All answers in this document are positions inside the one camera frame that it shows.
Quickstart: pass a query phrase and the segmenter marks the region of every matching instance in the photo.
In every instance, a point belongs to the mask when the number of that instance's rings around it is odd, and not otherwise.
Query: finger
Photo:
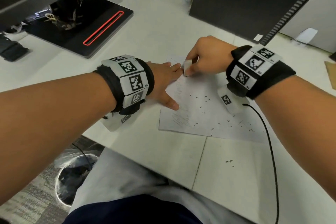
[[[185,72],[186,76],[191,76],[194,75],[195,73],[199,73],[200,68],[199,68],[199,62],[192,64]]]
[[[191,59],[193,63],[196,63],[198,60],[197,47],[196,45],[191,49],[189,54],[185,59]]]
[[[180,107],[179,104],[176,103],[174,99],[172,99],[165,91],[163,92],[162,96],[159,98],[159,102],[164,106],[177,111]]]
[[[177,64],[171,66],[170,68],[171,68],[171,70],[172,70],[173,72],[175,72],[175,71],[177,71],[180,67],[181,67],[181,64],[180,64],[180,63],[177,63]]]
[[[173,73],[173,78],[171,79],[172,81],[176,81],[180,76],[183,74],[183,69],[179,68]]]

